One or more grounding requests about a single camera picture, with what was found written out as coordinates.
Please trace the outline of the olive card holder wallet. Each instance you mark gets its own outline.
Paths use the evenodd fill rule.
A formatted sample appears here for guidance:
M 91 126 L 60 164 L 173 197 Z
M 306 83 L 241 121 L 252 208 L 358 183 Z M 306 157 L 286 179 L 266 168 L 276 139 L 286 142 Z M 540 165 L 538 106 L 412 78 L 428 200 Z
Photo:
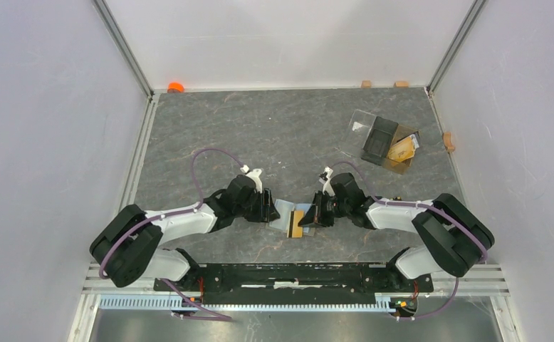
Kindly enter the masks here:
M 279 218 L 265 224 L 265 228 L 276 232 L 284 233 L 288 238 L 301 238 L 302 236 L 313 236 L 315 229 L 310 226 L 297 226 L 304 215 L 310 209 L 310 203 L 293 203 L 284 199 L 275 201 L 275 208 Z

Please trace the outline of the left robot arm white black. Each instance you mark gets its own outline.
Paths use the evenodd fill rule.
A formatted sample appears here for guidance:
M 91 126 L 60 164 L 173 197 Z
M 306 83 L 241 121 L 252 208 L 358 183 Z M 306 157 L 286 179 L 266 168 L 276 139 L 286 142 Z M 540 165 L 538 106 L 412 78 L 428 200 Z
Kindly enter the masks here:
M 93 240 L 89 252 L 100 265 L 100 278 L 118 288 L 149 277 L 172 280 L 186 291 L 197 285 L 199 272 L 185 252 L 164 249 L 166 243 L 218 232 L 238 218 L 269 223 L 279 217 L 270 189 L 261 186 L 254 170 L 187 207 L 152 211 L 129 204 Z

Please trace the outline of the gold credit card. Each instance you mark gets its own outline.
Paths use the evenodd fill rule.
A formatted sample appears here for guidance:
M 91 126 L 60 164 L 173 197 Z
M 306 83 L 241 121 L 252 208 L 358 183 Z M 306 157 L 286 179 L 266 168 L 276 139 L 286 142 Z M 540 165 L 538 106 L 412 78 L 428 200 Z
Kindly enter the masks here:
M 407 137 L 396 142 L 388 151 L 387 158 L 395 162 L 404 162 L 413 158 L 415 151 L 410 139 Z
M 288 228 L 286 236 L 291 239 L 299 239 L 303 236 L 303 227 L 298 225 L 300 219 L 303 217 L 303 210 L 293 210 L 290 213 Z

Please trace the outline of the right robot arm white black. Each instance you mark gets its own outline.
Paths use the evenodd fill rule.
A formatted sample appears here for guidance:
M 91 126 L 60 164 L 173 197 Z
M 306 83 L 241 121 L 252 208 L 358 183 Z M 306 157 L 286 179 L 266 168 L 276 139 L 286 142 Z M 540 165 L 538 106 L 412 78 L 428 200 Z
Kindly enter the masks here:
M 324 172 L 321 178 L 323 188 L 314 194 L 301 225 L 331 227 L 335 220 L 347 218 L 357 227 L 410 232 L 421 239 L 421 246 L 406 248 L 389 262 L 386 280 L 396 291 L 438 271 L 461 278 L 487 259 L 495 243 L 491 231 L 449 193 L 405 202 L 366 195 L 349 172 L 334 177 Z

